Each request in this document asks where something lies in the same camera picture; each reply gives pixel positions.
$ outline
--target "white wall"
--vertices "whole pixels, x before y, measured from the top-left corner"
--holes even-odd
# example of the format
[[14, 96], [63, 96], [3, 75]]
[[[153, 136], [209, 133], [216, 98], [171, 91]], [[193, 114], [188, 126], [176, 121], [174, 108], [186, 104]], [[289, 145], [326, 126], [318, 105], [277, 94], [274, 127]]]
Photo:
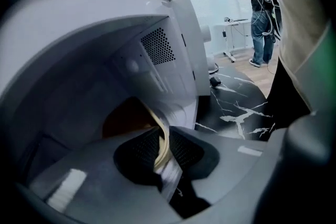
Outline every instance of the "white wall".
[[[216, 55], [224, 51], [226, 39], [223, 37], [222, 32], [224, 26], [224, 18], [230, 17], [232, 19], [249, 19], [252, 16], [252, 6], [250, 0], [191, 0], [199, 25], [209, 25], [212, 40], [206, 42], [206, 54]], [[235, 48], [244, 48], [245, 46], [251, 47], [253, 42], [250, 35], [250, 24], [244, 27], [243, 37], [245, 42], [240, 42], [241, 36], [235, 37]]]

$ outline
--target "wooden floor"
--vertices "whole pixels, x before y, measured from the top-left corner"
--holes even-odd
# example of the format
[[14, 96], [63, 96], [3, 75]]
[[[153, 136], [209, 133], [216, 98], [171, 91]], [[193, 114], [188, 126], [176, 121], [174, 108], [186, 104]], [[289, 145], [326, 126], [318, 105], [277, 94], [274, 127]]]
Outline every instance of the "wooden floor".
[[268, 64], [268, 69], [267, 65], [263, 65], [260, 68], [250, 65], [248, 59], [253, 57], [253, 53], [253, 49], [244, 49], [234, 52], [233, 56], [236, 58], [236, 62], [234, 63], [231, 63], [231, 60], [224, 55], [216, 56], [215, 61], [220, 67], [233, 65], [238, 71], [243, 72], [251, 78], [263, 92], [265, 97], [268, 97], [273, 83], [274, 74], [277, 70], [279, 46], [274, 46], [273, 56]]

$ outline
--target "curved white panel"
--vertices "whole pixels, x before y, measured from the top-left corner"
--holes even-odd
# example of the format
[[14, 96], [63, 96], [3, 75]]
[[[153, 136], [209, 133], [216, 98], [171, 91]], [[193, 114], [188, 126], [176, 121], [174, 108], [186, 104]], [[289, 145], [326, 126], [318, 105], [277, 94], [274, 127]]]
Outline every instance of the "curved white panel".
[[166, 1], [19, 0], [8, 9], [0, 29], [0, 94], [26, 63], [56, 40], [105, 20], [165, 15]]

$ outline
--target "white sneaker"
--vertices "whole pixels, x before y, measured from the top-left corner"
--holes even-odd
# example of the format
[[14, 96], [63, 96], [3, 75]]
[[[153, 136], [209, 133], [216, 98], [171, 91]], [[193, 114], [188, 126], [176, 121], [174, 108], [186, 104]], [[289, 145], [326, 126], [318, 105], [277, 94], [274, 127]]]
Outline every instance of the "white sneaker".
[[251, 65], [255, 66], [255, 67], [260, 67], [259, 64], [253, 62], [253, 59], [252, 59], [252, 58], [250, 58], [250, 59], [248, 60], [248, 62], [249, 62]]

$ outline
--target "beige shirt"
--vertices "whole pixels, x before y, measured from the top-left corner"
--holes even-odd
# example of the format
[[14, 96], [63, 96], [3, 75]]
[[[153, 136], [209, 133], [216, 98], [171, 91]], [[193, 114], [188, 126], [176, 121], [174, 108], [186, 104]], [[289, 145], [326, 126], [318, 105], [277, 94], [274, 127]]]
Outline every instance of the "beige shirt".
[[319, 0], [278, 1], [283, 25], [280, 60], [296, 89], [311, 108], [297, 72], [316, 49], [326, 28], [327, 18]]

